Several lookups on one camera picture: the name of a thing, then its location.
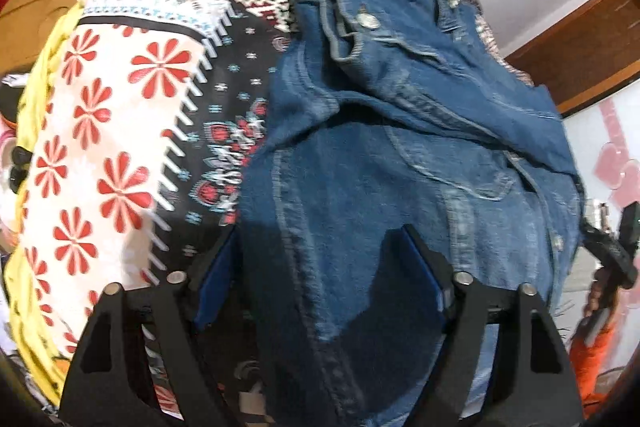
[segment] denim jacket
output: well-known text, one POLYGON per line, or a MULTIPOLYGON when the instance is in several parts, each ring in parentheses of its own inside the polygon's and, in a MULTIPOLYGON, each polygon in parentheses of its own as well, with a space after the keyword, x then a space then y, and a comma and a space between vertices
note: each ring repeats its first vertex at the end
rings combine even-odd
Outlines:
MULTIPOLYGON (((270 413, 400 426, 441 332, 399 247, 412 223, 456 270, 558 302, 581 195, 545 87, 487 54, 460 0, 295 0, 240 230, 270 413)), ((487 328, 469 402, 481 401, 487 328)))

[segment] yellow fabric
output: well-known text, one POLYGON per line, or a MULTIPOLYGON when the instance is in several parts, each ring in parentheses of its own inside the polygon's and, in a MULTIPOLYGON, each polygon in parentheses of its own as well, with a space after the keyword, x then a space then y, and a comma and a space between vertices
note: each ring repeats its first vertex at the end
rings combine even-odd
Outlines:
MULTIPOLYGON (((18 102, 17 145, 30 152, 33 152, 42 126, 49 91, 62 60, 63 44, 78 25, 85 3, 86 0, 78 0, 58 19, 31 69, 18 102)), ((16 201, 15 217, 19 230, 22 229, 24 186, 25 183, 22 183, 16 201)), ((60 359, 65 357, 49 338, 33 285, 33 272, 20 245, 15 248, 4 268, 4 283, 9 294, 9 323, 18 352, 42 393, 51 403, 59 406, 66 377, 66 365, 61 364, 60 359)))

